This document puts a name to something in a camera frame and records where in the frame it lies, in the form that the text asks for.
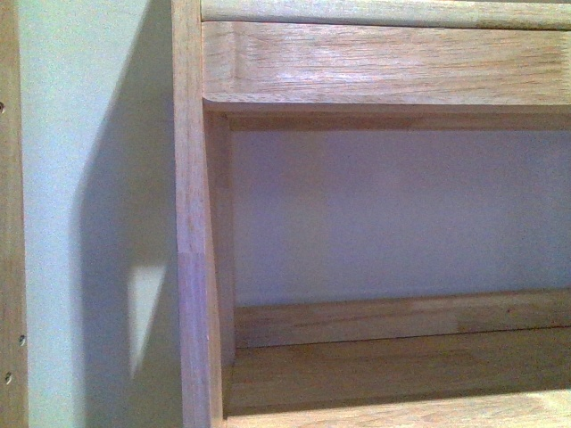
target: light wood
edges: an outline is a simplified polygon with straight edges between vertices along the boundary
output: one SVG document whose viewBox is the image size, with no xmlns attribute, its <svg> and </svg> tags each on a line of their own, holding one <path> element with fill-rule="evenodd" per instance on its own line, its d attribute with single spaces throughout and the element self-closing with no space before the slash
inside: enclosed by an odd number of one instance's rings
<svg viewBox="0 0 571 428">
<path fill-rule="evenodd" d="M 203 18 L 455 29 L 571 29 L 568 3 L 564 0 L 203 0 Z"/>
<path fill-rule="evenodd" d="M 571 105 L 569 32 L 205 22 L 203 45 L 211 103 Z"/>
<path fill-rule="evenodd" d="M 438 399 L 231 416 L 228 428 L 567 428 L 571 392 Z"/>
<path fill-rule="evenodd" d="M 567 130 L 571 114 L 501 113 L 346 113 L 235 114 L 233 131 L 337 131 L 361 130 Z"/>
<path fill-rule="evenodd" d="M 173 0 L 178 287 L 185 428 L 223 426 L 199 0 Z"/>
<path fill-rule="evenodd" d="M 237 353 L 229 425 L 562 427 L 571 424 L 569 391 L 546 396 L 555 401 L 489 397 L 472 410 L 465 401 L 457 411 L 454 401 L 433 400 L 570 387 L 569 328 L 256 348 Z M 418 400 L 432 402 L 405 404 Z M 329 417 L 310 417 L 316 409 Z M 262 414 L 271 416 L 235 418 Z"/>
<path fill-rule="evenodd" d="M 21 176 L 20 56 L 17 5 L 0 2 L 0 426 L 28 426 L 26 285 Z M 6 375 L 12 381 L 6 384 Z"/>
<path fill-rule="evenodd" d="M 234 364 L 234 218 L 230 174 L 230 130 L 226 116 L 209 113 L 206 120 L 206 155 L 210 188 L 214 265 L 219 296 L 220 341 L 223 401 L 229 394 L 231 367 Z"/>
<path fill-rule="evenodd" d="M 238 308 L 240 348 L 571 326 L 571 289 Z"/>
</svg>

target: wooden shelf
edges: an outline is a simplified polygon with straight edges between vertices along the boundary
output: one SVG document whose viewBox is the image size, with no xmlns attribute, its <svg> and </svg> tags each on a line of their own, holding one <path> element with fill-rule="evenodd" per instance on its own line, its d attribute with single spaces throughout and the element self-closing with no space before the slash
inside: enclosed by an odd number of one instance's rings
<svg viewBox="0 0 571 428">
<path fill-rule="evenodd" d="M 568 388 L 570 328 L 239 350 L 228 428 L 563 427 Z"/>
<path fill-rule="evenodd" d="M 571 29 L 565 0 L 203 0 L 205 21 Z"/>
<path fill-rule="evenodd" d="M 569 393 L 548 391 L 571 386 L 568 329 L 244 349 L 235 358 L 236 339 L 275 343 L 259 329 L 266 309 L 235 337 L 228 158 L 232 130 L 571 129 L 571 4 L 174 0 L 172 13 L 184 426 L 225 427 L 223 405 L 230 428 L 569 426 Z M 534 303 L 520 318 L 488 306 L 468 330 L 489 325 L 487 316 L 496 327 L 567 325 L 559 304 L 540 318 Z M 331 308 L 314 319 L 365 331 Z M 282 343 L 351 337 L 291 329 L 296 310 L 274 320 Z M 462 332 L 450 326 L 430 333 Z M 499 392 L 516 395 L 443 401 Z"/>
<path fill-rule="evenodd" d="M 571 33 L 205 22 L 203 98 L 284 104 L 570 112 Z"/>
</svg>

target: shelf board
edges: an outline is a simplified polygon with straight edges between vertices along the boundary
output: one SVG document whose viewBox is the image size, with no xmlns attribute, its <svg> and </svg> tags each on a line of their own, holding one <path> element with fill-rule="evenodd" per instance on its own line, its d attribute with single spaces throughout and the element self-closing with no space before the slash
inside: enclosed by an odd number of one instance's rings
<svg viewBox="0 0 571 428">
<path fill-rule="evenodd" d="M 571 289 L 236 309 L 239 348 L 571 326 Z"/>
<path fill-rule="evenodd" d="M 565 31 L 205 22 L 203 54 L 203 98 L 212 110 L 487 106 L 567 114 L 571 106 Z"/>
<path fill-rule="evenodd" d="M 571 29 L 568 3 L 564 0 L 203 0 L 202 9 L 205 21 Z"/>
<path fill-rule="evenodd" d="M 571 328 L 244 349 L 228 427 L 568 426 L 569 388 Z"/>
</svg>

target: wooden side panel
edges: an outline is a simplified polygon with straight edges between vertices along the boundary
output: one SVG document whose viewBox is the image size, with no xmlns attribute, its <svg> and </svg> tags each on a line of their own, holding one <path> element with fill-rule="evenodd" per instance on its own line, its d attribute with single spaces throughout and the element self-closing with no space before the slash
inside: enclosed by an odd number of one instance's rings
<svg viewBox="0 0 571 428">
<path fill-rule="evenodd" d="M 15 0 L 0 3 L 0 426 L 28 426 L 21 180 L 21 105 Z"/>
<path fill-rule="evenodd" d="M 565 31 L 205 22 L 203 43 L 214 103 L 571 104 Z"/>
<path fill-rule="evenodd" d="M 571 326 L 571 289 L 238 308 L 239 348 Z"/>
<path fill-rule="evenodd" d="M 564 0 L 204 0 L 205 21 L 452 29 L 571 29 Z"/>
<path fill-rule="evenodd" d="M 221 114 L 206 115 L 206 154 L 211 196 L 216 285 L 219 296 L 223 399 L 227 402 L 236 353 L 234 329 L 234 217 L 230 174 L 230 130 Z"/>
<path fill-rule="evenodd" d="M 185 428 L 221 427 L 219 309 L 206 168 L 198 0 L 173 0 L 181 375 Z"/>
</svg>

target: wall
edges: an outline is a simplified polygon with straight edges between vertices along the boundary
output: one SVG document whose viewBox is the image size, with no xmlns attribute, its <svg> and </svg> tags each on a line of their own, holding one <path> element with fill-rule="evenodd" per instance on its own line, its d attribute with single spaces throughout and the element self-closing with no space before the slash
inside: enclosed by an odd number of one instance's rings
<svg viewBox="0 0 571 428">
<path fill-rule="evenodd" d="M 568 133 L 238 133 L 241 306 L 571 283 Z"/>
<path fill-rule="evenodd" d="M 170 1 L 20 15 L 30 426 L 179 427 Z"/>
<path fill-rule="evenodd" d="M 170 2 L 20 8 L 30 426 L 179 427 Z M 562 285 L 568 141 L 243 133 L 239 303 Z"/>
</svg>

